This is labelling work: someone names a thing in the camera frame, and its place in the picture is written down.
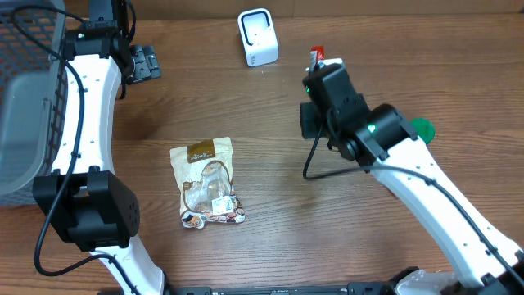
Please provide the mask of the red snack stick packet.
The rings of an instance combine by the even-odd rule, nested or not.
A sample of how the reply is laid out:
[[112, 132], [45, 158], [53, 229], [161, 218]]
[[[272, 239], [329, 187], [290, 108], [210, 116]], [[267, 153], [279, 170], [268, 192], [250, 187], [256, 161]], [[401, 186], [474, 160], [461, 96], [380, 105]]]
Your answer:
[[325, 66], [330, 66], [333, 64], [343, 65], [344, 62], [341, 58], [325, 58], [324, 46], [313, 46], [310, 49], [310, 67], [306, 68], [308, 73], [314, 72]]

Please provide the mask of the grey mesh plastic basket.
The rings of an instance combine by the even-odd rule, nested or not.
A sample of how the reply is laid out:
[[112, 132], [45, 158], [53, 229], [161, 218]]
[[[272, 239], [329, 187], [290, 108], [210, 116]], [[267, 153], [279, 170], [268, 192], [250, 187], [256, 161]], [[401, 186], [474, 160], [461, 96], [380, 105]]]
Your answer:
[[62, 1], [1, 3], [1, 204], [31, 205], [33, 179], [49, 174], [61, 140], [67, 77], [53, 56]]

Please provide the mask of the beige brown snack bag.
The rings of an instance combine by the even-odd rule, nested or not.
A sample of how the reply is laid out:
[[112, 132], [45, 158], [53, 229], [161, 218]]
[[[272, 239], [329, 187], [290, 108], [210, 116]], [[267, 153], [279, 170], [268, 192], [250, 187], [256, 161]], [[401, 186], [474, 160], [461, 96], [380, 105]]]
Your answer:
[[186, 228], [207, 223], [240, 224], [246, 213], [233, 184], [233, 145], [229, 137], [208, 139], [169, 151], [180, 191], [180, 217]]

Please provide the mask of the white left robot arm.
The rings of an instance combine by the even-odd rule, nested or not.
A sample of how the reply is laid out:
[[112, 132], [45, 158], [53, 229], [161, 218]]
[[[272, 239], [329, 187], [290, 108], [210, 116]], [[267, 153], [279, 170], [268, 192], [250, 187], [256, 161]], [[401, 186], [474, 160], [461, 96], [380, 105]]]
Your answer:
[[135, 70], [134, 55], [114, 20], [86, 21], [65, 33], [65, 125], [52, 173], [35, 178], [32, 193], [46, 216], [43, 227], [104, 264], [121, 294], [167, 294], [166, 274], [138, 236], [138, 199], [112, 161], [115, 101]]

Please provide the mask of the green lid Knorr jar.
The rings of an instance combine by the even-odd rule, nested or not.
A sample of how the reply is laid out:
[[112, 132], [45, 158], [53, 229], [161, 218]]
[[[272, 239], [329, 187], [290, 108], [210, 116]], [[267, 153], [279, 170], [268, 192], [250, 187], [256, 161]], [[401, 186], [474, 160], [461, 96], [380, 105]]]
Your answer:
[[436, 136], [434, 125], [425, 118], [416, 118], [411, 120], [410, 124], [415, 128], [418, 136], [425, 144], [429, 144]]

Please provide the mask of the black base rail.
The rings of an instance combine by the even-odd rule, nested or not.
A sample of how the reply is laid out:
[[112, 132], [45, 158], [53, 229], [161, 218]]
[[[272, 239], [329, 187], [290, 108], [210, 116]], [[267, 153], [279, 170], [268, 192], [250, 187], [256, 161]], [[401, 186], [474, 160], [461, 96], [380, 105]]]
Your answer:
[[167, 286], [167, 295], [395, 295], [394, 288], [386, 283], [367, 282], [347, 285], [272, 287], [272, 288], [175, 288]]

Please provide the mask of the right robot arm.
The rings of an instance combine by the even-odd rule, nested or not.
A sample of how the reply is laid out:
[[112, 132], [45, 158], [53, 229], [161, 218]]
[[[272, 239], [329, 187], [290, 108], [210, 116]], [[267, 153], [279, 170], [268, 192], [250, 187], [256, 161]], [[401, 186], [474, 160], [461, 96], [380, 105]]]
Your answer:
[[304, 138], [357, 161], [406, 205], [453, 270], [412, 268], [373, 289], [380, 294], [521, 294], [523, 250], [498, 231], [438, 166], [415, 128], [393, 106], [369, 110], [360, 95], [340, 104], [300, 105]]

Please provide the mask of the white barcode scanner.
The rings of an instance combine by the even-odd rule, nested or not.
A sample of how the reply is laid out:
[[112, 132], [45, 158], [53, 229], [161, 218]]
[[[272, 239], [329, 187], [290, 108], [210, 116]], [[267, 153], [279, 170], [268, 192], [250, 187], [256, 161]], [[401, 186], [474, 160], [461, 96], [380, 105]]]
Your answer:
[[243, 11], [237, 25], [249, 67], [262, 66], [279, 58], [278, 38], [271, 13], [263, 7]]

